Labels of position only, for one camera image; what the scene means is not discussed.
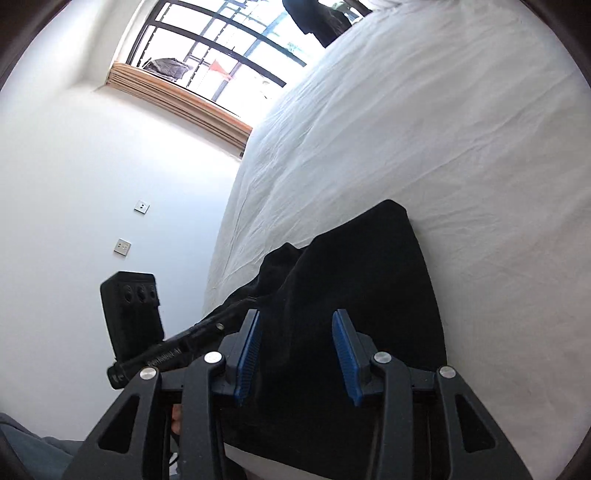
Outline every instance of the wooden blind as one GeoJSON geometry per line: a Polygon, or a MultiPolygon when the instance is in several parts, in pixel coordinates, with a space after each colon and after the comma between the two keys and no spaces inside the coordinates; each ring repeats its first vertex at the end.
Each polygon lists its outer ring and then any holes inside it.
{"type": "Polygon", "coordinates": [[[174,83],[125,63],[113,64],[107,85],[130,93],[203,127],[244,151],[252,127],[236,115],[174,83]]]}

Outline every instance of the white bed sheet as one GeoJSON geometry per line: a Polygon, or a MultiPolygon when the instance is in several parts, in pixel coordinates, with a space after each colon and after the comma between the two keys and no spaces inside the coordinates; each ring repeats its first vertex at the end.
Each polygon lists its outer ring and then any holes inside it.
{"type": "Polygon", "coordinates": [[[248,142],[206,311],[389,198],[405,206],[450,364],[536,480],[591,425],[591,90],[518,0],[416,0],[340,37],[248,142]]]}

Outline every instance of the gray cloth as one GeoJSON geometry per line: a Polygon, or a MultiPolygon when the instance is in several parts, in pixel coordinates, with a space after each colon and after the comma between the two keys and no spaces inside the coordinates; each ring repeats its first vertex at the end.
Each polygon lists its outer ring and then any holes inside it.
{"type": "Polygon", "coordinates": [[[0,430],[35,480],[60,480],[82,442],[41,438],[0,413],[0,430]]]}

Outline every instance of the electrical outlet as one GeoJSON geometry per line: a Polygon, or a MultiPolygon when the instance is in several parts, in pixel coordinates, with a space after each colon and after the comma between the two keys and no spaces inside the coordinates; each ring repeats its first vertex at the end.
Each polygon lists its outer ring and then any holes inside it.
{"type": "Polygon", "coordinates": [[[135,211],[139,212],[139,213],[143,213],[145,215],[145,213],[148,211],[148,209],[150,208],[150,204],[149,203],[145,203],[142,202],[141,200],[135,205],[135,211]]]}
{"type": "Polygon", "coordinates": [[[129,242],[126,242],[125,240],[119,238],[119,240],[117,240],[117,245],[115,245],[113,251],[126,257],[129,253],[129,247],[131,247],[131,244],[129,242]]]}

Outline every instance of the white wall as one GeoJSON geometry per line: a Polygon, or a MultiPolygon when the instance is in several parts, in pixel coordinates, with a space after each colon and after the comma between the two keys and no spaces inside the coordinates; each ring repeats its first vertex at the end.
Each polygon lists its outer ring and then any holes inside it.
{"type": "Polygon", "coordinates": [[[73,0],[0,92],[0,411],[62,438],[83,439],[116,396],[100,283],[154,273],[166,334],[198,321],[238,169],[171,114],[72,86],[110,3],[73,0]],[[118,238],[127,257],[112,252],[118,238]]]}

